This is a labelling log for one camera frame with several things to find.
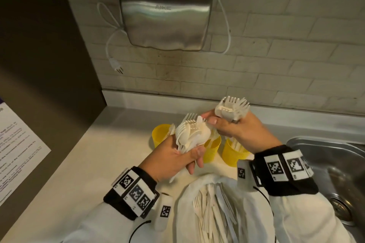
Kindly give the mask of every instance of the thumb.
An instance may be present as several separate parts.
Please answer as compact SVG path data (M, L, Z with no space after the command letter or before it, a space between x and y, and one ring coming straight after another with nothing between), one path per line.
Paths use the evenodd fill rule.
M182 167L204 156L205 151L206 149L204 145L200 145L198 147L191 149L189 152L182 154L179 159Z
M224 132L225 134L229 134L232 136L237 135L238 127L233 123L229 123L224 118L220 118L217 116L211 116L208 118L207 122L216 128L219 131Z

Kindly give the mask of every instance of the black cable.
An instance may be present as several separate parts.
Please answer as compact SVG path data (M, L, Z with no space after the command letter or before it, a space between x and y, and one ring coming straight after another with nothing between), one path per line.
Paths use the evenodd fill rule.
M129 237L129 241L128 241L128 243L131 243L131 240L132 240L132 236L134 235L134 233L141 227L141 226L143 226L144 224L147 224L147 223L151 223L151 220L148 220L148 221L146 221L146 222L143 222L141 225L139 225L138 227L136 227L136 229L132 232L132 235L131 235L131 237Z
M261 193L261 195L263 196L263 197L265 197L265 199L267 200L267 202L269 203L269 205L270 205L270 201L268 200L268 198L265 196L265 194L263 194L262 193L262 191L261 190L259 190L256 186L254 186L253 187L254 189L256 189L258 192L260 192Z

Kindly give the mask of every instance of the white power cord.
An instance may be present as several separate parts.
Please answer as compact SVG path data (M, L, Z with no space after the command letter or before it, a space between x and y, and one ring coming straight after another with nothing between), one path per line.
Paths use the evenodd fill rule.
M227 19L226 10L224 9L224 7L222 5L221 0L217 0L217 1L218 1L219 5L221 6L222 13L223 13L223 16L224 16L225 21L226 21L227 34L228 34L228 42L227 42L227 47L226 47L226 50L225 51L223 51L223 52L213 52L213 51L211 51L211 52L213 52L213 53L219 53L219 54L226 54L227 51L229 50L230 46L231 46L231 31L230 31L230 28L229 28L229 23L228 23L228 19ZM107 12L112 17L112 19L114 20L114 22L115 22L116 25L110 23L109 21L107 21L103 17L102 13L100 12L100 6L103 6L107 10ZM115 29L114 32L110 35L110 37L108 38L108 40L107 40L107 42L105 44L105 53L107 55L107 58L109 60L110 65L112 66L112 68L115 71L118 71L121 75L123 75L123 71L124 70L123 70L123 68L121 68L121 65L118 63L118 61L116 59L114 59L113 57L111 57L109 55L109 44L110 44L112 38L114 37L114 35L118 31L121 31L121 32L123 32L123 33L125 33L127 35L127 32L124 30L124 26L123 26L123 19L122 19L122 16L121 16L121 7L119 6L119 19L120 19L120 22L118 22L116 20L116 18L112 14L112 12L108 9L108 7L104 3L98 2L96 7L98 9L99 15L102 17L102 19L104 20L104 22Z

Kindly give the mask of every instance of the black wristband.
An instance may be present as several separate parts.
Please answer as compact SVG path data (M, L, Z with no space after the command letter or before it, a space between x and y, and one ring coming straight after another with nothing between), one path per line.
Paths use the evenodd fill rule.
M132 169L151 189L153 192L155 191L157 182L143 169L139 167L132 167ZM137 215L133 212L133 210L125 203L125 201L121 198L118 193L112 188L109 192L104 196L104 202L110 204L113 208L115 208L119 213L124 215L126 218L134 221L137 218Z
M297 169L294 171L304 173L305 178L298 179L295 172L289 169L290 160L285 159L283 154L290 152L294 152L293 149L286 145L280 145L255 154L253 164L262 185L271 196L317 194L318 186L313 178L307 174L309 170L312 170L303 157L294 158L291 161L297 164ZM272 155L277 155L277 161L267 162L265 158ZM278 181L276 178L278 176L283 176L283 181Z

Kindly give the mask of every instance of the gray wall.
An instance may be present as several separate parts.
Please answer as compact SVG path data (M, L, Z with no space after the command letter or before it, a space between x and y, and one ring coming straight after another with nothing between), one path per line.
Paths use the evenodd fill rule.
M0 97L52 150L0 206L1 239L105 101L67 0L0 4Z
M228 55L137 48L119 34L111 54L123 77L104 54L113 28L96 12L103 1L118 16L118 0L69 1L103 88L365 114L365 0L222 0ZM204 50L223 51L226 42L215 2Z

